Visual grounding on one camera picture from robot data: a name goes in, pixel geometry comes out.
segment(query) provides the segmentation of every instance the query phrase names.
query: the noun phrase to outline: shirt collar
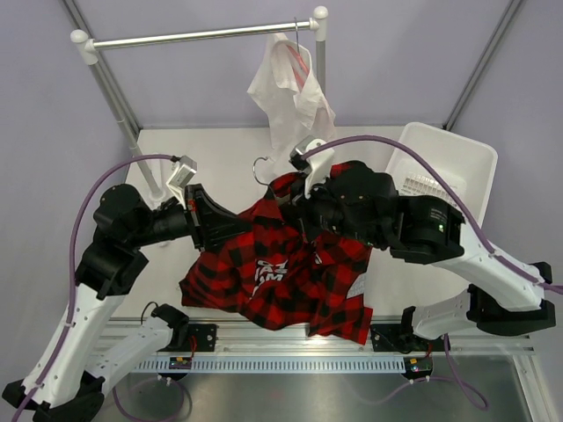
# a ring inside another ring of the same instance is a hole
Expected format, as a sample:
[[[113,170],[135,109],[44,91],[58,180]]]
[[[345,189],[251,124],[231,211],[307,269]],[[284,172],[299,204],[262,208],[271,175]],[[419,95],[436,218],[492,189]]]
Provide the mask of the shirt collar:
[[[275,198],[282,198],[289,195],[291,184],[297,180],[298,174],[299,173],[284,174],[270,183],[264,197],[254,205],[251,212],[252,218],[265,217],[283,222],[282,212]]]

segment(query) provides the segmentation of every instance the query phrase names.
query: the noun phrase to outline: clothing rack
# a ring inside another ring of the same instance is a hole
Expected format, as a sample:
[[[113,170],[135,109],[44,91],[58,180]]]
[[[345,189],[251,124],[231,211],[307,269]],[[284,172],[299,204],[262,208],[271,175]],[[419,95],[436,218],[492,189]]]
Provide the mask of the clothing rack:
[[[325,92],[326,85],[326,63],[325,63],[325,44],[326,44],[326,19],[328,17],[328,10],[324,6],[319,6],[313,11],[313,18],[309,20],[257,25],[239,28],[216,29],[211,31],[197,32],[197,33],[175,33],[169,35],[156,35],[148,37],[130,38],[124,40],[95,40],[80,29],[76,29],[70,35],[70,39],[77,46],[80,55],[84,62],[91,67],[92,74],[98,82],[99,88],[102,90],[107,103],[112,108],[113,114],[116,117],[121,130],[125,134],[129,149],[133,156],[140,156],[143,153],[137,145],[137,133],[133,128],[128,125],[122,118],[122,110],[119,100],[113,92],[112,86],[108,81],[100,76],[103,75],[101,65],[99,63],[99,52],[108,49],[125,48],[125,47],[139,47],[149,46],[153,44],[165,44],[169,42],[181,41],[195,41],[195,40],[212,40],[217,38],[240,37],[245,35],[257,35],[262,33],[289,33],[299,31],[313,31],[315,33],[316,41],[316,71],[317,80],[321,89]],[[163,199],[165,192],[162,186],[159,186],[155,180],[149,165],[144,162],[138,162],[139,169],[143,174],[144,179],[150,188],[151,198],[158,202]]]

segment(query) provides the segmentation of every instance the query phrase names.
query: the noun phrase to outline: metal floor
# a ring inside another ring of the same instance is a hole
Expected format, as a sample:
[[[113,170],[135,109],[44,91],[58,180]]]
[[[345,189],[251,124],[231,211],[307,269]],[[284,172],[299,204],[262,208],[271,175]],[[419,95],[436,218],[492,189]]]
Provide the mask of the metal floor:
[[[341,421],[531,421],[512,360],[458,357],[460,374],[489,400],[489,412],[472,407],[454,383],[431,382],[403,390],[378,406],[406,380],[401,375],[188,375],[182,383],[191,396],[182,417],[190,422],[341,422]],[[443,357],[435,375],[450,376]],[[121,403],[137,418],[160,420],[177,409],[179,393],[162,382],[130,390],[147,375],[130,375],[118,386]],[[96,422],[119,422],[111,397]]]

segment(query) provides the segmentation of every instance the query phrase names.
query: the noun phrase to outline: shirt sleeve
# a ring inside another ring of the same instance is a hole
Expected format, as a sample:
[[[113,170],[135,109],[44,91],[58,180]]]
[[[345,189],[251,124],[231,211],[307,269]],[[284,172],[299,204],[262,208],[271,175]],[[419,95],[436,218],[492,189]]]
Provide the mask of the shirt sleeve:
[[[347,293],[366,272],[371,249],[355,244],[352,250],[349,247],[332,250],[333,255],[341,255],[339,259],[314,272],[321,299],[310,321],[310,336],[332,334],[362,345],[366,343],[373,310],[363,306],[363,295],[348,298]]]

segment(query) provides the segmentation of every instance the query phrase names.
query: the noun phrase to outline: wire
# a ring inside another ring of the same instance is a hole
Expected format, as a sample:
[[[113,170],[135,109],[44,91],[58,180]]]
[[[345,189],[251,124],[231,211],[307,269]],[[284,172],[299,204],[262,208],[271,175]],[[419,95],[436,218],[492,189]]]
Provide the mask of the wire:
[[[368,398],[360,396],[357,393],[357,391],[355,391],[352,384],[350,384],[350,382],[344,376],[342,376],[341,379],[344,380],[344,383],[347,385],[348,390],[352,393],[352,395],[356,398],[356,400],[358,400],[360,403],[366,404],[368,406],[379,406],[381,404],[385,404],[385,403],[389,402],[391,399],[393,399],[402,390],[404,390],[404,389],[406,389],[406,388],[408,388],[408,387],[410,387],[414,384],[421,383],[421,382],[457,382],[457,380],[455,378],[449,378],[448,376],[440,376],[440,375],[433,375],[433,376],[427,376],[427,377],[424,377],[424,378],[418,378],[416,380],[411,380],[410,382],[406,382],[404,384],[399,385],[396,389],[394,389],[391,393],[389,393],[387,396],[385,396],[381,400],[373,401],[373,400],[369,400]],[[473,387],[471,384],[469,384],[468,382],[461,381],[461,380],[460,380],[460,382],[462,383],[460,385],[464,385],[464,388],[472,391],[483,402],[482,406],[476,405],[476,407],[481,411],[488,411],[489,402],[486,399],[486,397],[481,392],[479,392],[475,387]]]
[[[147,305],[143,309],[143,312],[141,312],[141,325],[143,325],[144,313],[147,311],[150,305],[155,305],[157,308],[159,306],[158,303],[154,301],[150,301],[149,303],[147,303]]]
[[[497,250],[495,250],[493,244],[491,244],[489,240],[486,238],[485,233],[483,232],[483,230],[481,229],[481,227],[473,217],[469,208],[467,208],[464,202],[457,196],[457,194],[453,191],[453,189],[451,189],[451,187],[445,182],[445,180],[437,173],[437,171],[434,170],[434,168],[424,158],[422,158],[422,156],[420,156],[413,149],[408,148],[406,145],[403,145],[402,143],[397,141],[393,141],[392,139],[389,138],[384,138],[382,136],[375,136],[375,135],[349,136],[347,138],[341,138],[341,139],[337,139],[336,141],[330,141],[321,145],[320,147],[316,147],[315,149],[312,149],[311,151],[304,153],[302,155],[302,159],[306,160],[307,158],[310,158],[311,156],[314,156],[315,154],[322,152],[326,149],[330,149],[332,147],[338,147],[340,145],[344,145],[350,142],[360,142],[360,141],[381,142],[386,145],[391,145],[392,147],[400,149],[401,151],[404,151],[409,156],[414,158],[422,167],[424,167],[424,169],[428,173],[430,173],[430,175],[440,184],[443,190],[446,191],[446,193],[454,200],[454,202],[456,202],[459,209],[461,209],[462,213],[465,215],[465,218],[467,219],[468,223],[472,226],[473,231],[475,231],[477,238],[483,244],[483,247],[492,257],[494,257],[497,261],[499,261],[501,264],[507,267],[510,271],[526,279],[527,281],[531,282],[533,285],[539,285],[544,290],[550,290],[559,295],[563,295],[563,286],[554,286],[547,284],[543,279],[540,280],[534,277],[533,275],[528,274],[522,268],[513,264],[506,258],[502,257],[501,255],[497,255]]]
[[[197,339],[195,338],[195,336],[190,337],[190,346],[192,349],[192,356],[190,357],[190,361],[191,361],[194,359],[195,351],[197,349]]]
[[[432,359],[432,349],[433,348],[434,348],[434,346],[432,345],[432,343],[428,343],[428,350],[427,350],[426,354],[424,355],[423,359],[426,359],[426,358]]]
[[[172,384],[174,384],[176,387],[178,387],[179,393],[180,393],[180,403],[178,405],[178,409],[168,418],[160,419],[160,420],[157,420],[157,421],[154,421],[154,420],[151,420],[151,419],[136,418],[135,416],[131,415],[130,413],[128,413],[125,410],[125,408],[123,407],[123,405],[120,402],[119,397],[117,396],[117,389],[115,389],[115,387],[113,387],[113,389],[112,389],[113,400],[115,401],[115,405],[117,406],[117,409],[120,411],[120,413],[125,418],[132,420],[134,422],[172,422],[172,421],[176,420],[178,418],[178,416],[180,415],[180,413],[182,412],[182,409],[184,407],[184,401],[185,401],[184,396],[186,396],[187,401],[190,404],[190,410],[189,410],[189,412],[188,412],[188,414],[185,418],[189,418],[190,414],[192,413],[192,408],[194,406],[194,403],[192,402],[192,397],[190,396],[189,391],[187,390],[187,388],[183,384],[181,384],[181,383],[179,383],[179,382],[177,382],[177,381],[175,381],[171,378],[168,378],[167,380],[170,380],[170,382]],[[142,387],[143,385],[153,383],[153,382],[155,382],[155,380],[153,378],[143,380],[143,381],[139,382],[138,384],[136,384],[135,386],[133,386],[130,389],[130,391],[132,391],[134,389],[138,389],[139,387]]]
[[[76,271],[76,249],[77,249],[77,235],[78,235],[78,228],[80,227],[80,222],[84,217],[84,213],[88,204],[90,203],[94,193],[98,190],[98,188],[109,178],[112,174],[114,174],[117,170],[122,169],[132,163],[137,163],[139,161],[146,161],[146,160],[172,160],[173,157],[166,155],[166,154],[151,154],[147,156],[134,156],[133,158],[129,158],[122,163],[116,164],[114,167],[106,171],[102,176],[96,180],[94,185],[91,187],[90,191],[86,194],[82,205],[78,209],[77,218],[74,221],[74,225],[72,226],[72,233],[70,235],[70,243],[69,243],[69,307],[67,311],[67,317],[65,319],[65,325],[62,327],[61,335],[55,344],[55,348],[51,353],[47,363],[43,367],[43,370],[37,377],[35,381],[35,387],[33,387],[24,397],[24,400],[21,402],[19,407],[16,409],[14,416],[11,418],[11,422],[17,422],[19,417],[21,416],[22,412],[26,408],[27,404],[33,399],[33,396],[37,392],[38,388],[43,384],[45,378],[48,375],[49,370],[55,364],[56,358],[59,356],[62,350],[62,346],[66,341],[67,337],[69,336],[70,327],[74,323],[74,314],[76,310],[76,302],[77,302],[77,284],[75,281],[75,271]]]
[[[461,379],[461,376],[459,376],[459,373],[456,368],[456,362],[454,362],[454,360],[451,358],[450,346],[451,346],[450,337],[448,336],[448,334],[444,334],[443,348],[444,351],[446,352],[446,360],[448,361],[448,365],[450,365],[451,374],[454,375],[454,379],[456,380],[457,385],[459,385],[459,388],[464,392],[464,395],[467,397],[467,400],[471,402],[471,404],[473,404],[480,411],[488,411],[489,403],[487,402],[487,400],[484,400],[484,397],[480,393],[478,393],[478,396],[481,398],[481,401],[483,402],[483,405],[481,405],[472,397],[472,395],[467,390],[466,385],[468,384]]]

